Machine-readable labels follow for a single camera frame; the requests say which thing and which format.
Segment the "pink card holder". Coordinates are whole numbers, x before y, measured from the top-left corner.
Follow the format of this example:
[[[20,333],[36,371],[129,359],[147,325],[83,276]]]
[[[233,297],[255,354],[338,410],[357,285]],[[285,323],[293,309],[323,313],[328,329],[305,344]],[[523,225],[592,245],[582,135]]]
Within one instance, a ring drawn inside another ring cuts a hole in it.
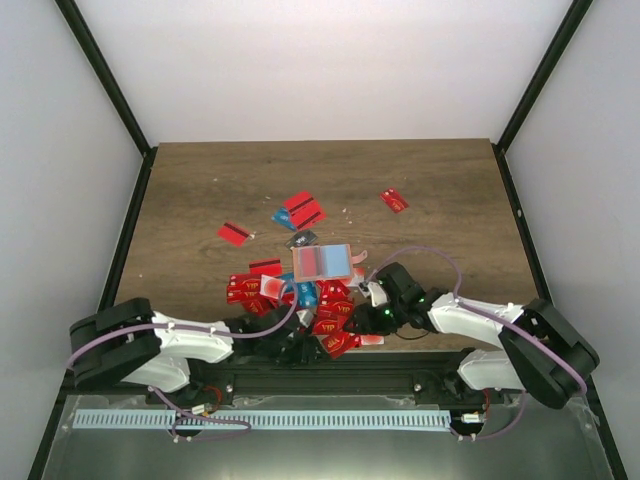
[[[298,253],[300,248],[292,249],[294,280],[300,282],[315,282],[318,280],[345,280],[354,275],[354,266],[368,258],[368,251],[362,250],[354,255],[349,244],[336,244],[318,247],[321,254],[321,273],[317,277],[303,278],[299,273]]]

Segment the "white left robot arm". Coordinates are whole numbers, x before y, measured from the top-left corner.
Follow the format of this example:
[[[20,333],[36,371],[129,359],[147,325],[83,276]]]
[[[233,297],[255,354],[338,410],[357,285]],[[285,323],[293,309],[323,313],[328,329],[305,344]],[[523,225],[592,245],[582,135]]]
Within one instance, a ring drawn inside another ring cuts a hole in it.
[[[195,361],[264,360],[295,368],[327,360],[313,326],[310,310],[288,305],[204,323],[167,316],[139,297],[74,323],[67,368],[80,389],[133,383],[191,404],[203,395],[205,382],[191,370]]]

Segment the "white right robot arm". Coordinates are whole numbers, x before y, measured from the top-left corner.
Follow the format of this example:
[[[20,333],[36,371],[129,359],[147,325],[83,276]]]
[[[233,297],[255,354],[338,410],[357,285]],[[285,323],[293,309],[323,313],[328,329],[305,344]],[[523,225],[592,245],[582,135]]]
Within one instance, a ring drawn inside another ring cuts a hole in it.
[[[473,350],[444,378],[447,396],[458,403],[479,390],[523,390],[542,405],[561,409],[583,394],[600,364],[591,344],[549,301],[526,305],[470,300],[441,288],[424,289],[394,262],[360,286],[346,331],[386,336],[409,325],[429,334],[459,335],[489,345]]]

